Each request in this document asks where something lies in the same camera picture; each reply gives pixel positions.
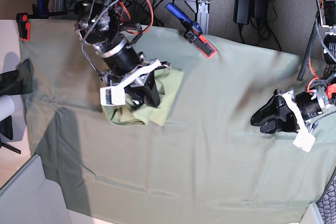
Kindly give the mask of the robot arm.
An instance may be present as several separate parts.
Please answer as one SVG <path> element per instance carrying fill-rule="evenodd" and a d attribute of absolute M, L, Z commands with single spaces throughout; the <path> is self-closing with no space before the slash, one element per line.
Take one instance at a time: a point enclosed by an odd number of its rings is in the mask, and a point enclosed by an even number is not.
<path fill-rule="evenodd" d="M 297 79 L 301 80 L 306 67 L 311 66 L 310 54 L 315 38 L 320 40 L 323 48 L 327 68 L 325 76 L 314 76 L 304 92 L 292 95 L 289 100 L 284 99 L 284 92 L 275 90 L 270 100 L 250 120 L 262 133 L 299 132 L 300 120 L 312 132 L 319 122 L 311 124 L 310 120 L 316 116 L 328 116 L 329 107 L 335 105 L 335 0 L 317 2 L 318 14 Z"/>

